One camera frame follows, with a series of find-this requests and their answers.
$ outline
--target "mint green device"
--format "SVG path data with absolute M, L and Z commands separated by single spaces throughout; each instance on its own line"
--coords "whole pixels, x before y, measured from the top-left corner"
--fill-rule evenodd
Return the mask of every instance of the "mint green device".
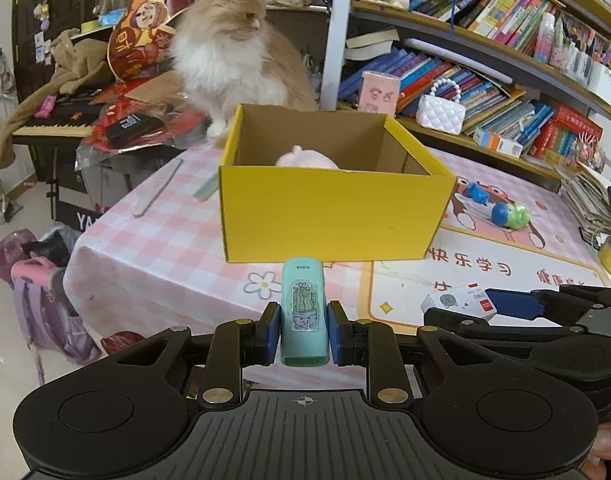
M 330 360 L 323 264 L 315 258 L 290 258 L 283 264 L 281 291 L 281 362 L 323 366 Z

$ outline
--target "cat's paw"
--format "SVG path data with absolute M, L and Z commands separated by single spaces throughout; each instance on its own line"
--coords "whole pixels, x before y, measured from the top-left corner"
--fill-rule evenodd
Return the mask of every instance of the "cat's paw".
M 227 123 L 225 121 L 213 121 L 207 128 L 209 139 L 220 139 L 227 133 Z

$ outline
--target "white flower print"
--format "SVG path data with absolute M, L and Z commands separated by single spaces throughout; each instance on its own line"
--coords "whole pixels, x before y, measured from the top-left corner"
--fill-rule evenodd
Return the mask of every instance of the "white flower print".
M 281 292 L 281 284 L 274 281 L 274 272 L 268 271 L 260 275 L 256 272 L 248 274 L 249 283 L 243 287 L 243 291 L 248 294 L 258 293 L 262 300 L 269 300 L 272 297 L 272 292 Z

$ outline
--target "pink checkered tablecloth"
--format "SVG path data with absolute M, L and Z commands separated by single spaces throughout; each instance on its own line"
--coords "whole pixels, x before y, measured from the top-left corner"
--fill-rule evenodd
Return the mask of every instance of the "pink checkered tablecloth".
M 526 234 L 527 241 L 518 243 L 543 240 L 546 250 L 594 261 L 583 242 L 575 241 L 577 224 L 557 195 L 477 162 L 434 153 L 464 179 L 479 180 L 493 193 L 507 192 L 512 200 L 538 210 L 533 221 L 538 236 Z M 134 218 L 131 211 L 147 181 L 79 239 L 64 286 L 83 319 L 102 336 L 121 330 L 148 336 L 173 325 L 189 326 L 194 334 L 208 333 L 228 320 L 258 319 L 269 300 L 280 301 L 281 265 L 226 263 L 218 194 L 204 203 L 193 198 L 216 171 L 219 155 L 208 146 L 184 152 L 173 180 L 143 217 Z M 265 200 L 265 192 L 259 190 L 259 200 Z M 464 210 L 467 213 L 452 200 L 444 222 L 468 230 L 477 218 L 469 215 L 474 220 L 468 222 Z M 499 239 L 506 236 L 497 235 Z M 334 264 L 325 269 L 326 296 L 339 300 L 349 319 L 357 317 L 361 268 L 361 264 Z M 360 368 L 332 368 L 331 364 L 311 369 L 251 367 L 244 375 L 278 388 L 355 388 L 363 387 L 365 380 Z

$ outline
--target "orange and white cat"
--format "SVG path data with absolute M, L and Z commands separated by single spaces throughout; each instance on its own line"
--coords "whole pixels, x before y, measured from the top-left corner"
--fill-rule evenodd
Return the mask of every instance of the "orange and white cat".
M 238 104 L 316 110 L 301 56 L 265 13 L 263 0 L 199 0 L 183 15 L 175 69 L 192 104 L 212 118 L 211 138 L 228 132 Z

